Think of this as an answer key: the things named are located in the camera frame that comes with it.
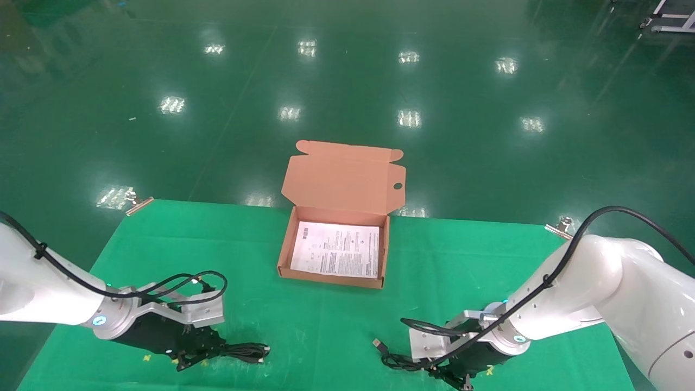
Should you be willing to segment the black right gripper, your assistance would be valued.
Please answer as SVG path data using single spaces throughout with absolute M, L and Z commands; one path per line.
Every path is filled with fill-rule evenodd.
M 459 381 L 457 389 L 473 391 L 471 379 L 479 372 L 486 372 L 489 367 L 504 364 L 514 356 L 515 347 L 512 344 L 497 340 L 478 340 L 462 353 L 449 358 L 446 363 L 433 366 L 433 377 L 445 382 Z

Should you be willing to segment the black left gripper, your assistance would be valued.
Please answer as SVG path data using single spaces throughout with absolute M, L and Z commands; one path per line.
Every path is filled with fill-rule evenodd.
M 226 339 L 210 326 L 185 325 L 154 313 L 138 317 L 114 342 L 175 358 L 178 372 L 196 365 L 200 355 L 223 356 L 226 346 Z

